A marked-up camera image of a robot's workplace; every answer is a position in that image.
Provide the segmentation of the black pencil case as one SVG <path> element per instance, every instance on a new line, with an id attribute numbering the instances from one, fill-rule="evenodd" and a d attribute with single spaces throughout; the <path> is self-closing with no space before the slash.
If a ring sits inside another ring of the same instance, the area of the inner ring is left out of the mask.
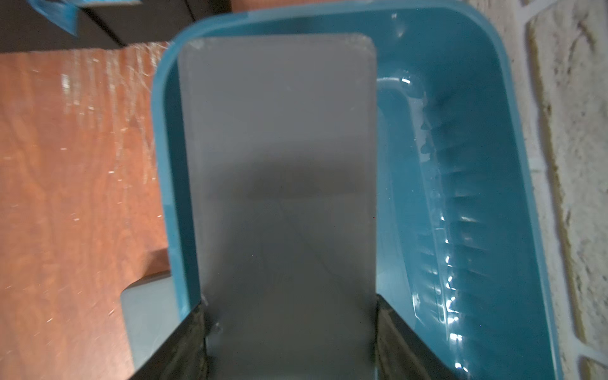
<path id="1" fill-rule="evenodd" d="M 143 277 L 120 295 L 134 368 L 139 370 L 181 323 L 169 272 Z"/>
<path id="2" fill-rule="evenodd" d="M 200 38 L 178 74 L 210 377 L 374 378 L 371 38 Z"/>

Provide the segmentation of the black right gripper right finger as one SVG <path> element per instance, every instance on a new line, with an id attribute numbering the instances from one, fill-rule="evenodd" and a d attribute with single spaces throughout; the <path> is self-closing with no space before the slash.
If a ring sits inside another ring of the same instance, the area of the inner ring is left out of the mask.
<path id="1" fill-rule="evenodd" d="M 457 378 L 380 294 L 375 360 L 379 379 Z"/>

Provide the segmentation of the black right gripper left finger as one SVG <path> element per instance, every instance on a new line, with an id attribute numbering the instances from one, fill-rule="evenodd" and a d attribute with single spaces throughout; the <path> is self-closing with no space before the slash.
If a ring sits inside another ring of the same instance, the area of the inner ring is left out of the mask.
<path id="1" fill-rule="evenodd" d="M 200 302 L 131 379 L 207 379 L 206 337 Z"/>

